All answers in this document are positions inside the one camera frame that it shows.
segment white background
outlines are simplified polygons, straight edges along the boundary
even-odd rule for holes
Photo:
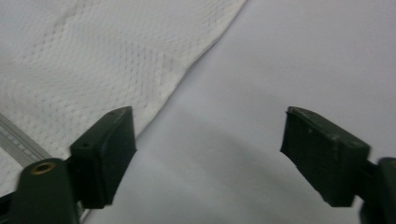
[[[138,137],[112,206],[86,223],[360,223],[279,152],[289,105],[396,157],[396,3],[247,1]]]

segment white tabletop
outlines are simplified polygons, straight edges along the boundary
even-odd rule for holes
[[[396,157],[396,3],[246,3],[138,137],[114,204],[86,223],[360,223],[279,152],[295,105]]]

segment gray stripe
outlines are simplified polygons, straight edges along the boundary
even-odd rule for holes
[[[44,148],[2,114],[0,114],[0,147],[23,167],[35,161],[51,158]]]

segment white cloth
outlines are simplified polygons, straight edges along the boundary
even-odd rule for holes
[[[139,134],[244,2],[2,1],[0,113],[57,158],[118,107],[134,108]],[[18,164],[3,161],[8,183]]]

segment white table surface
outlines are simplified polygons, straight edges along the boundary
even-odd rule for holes
[[[279,152],[289,105],[396,157],[396,2],[250,0],[137,138],[85,223],[360,223]]]

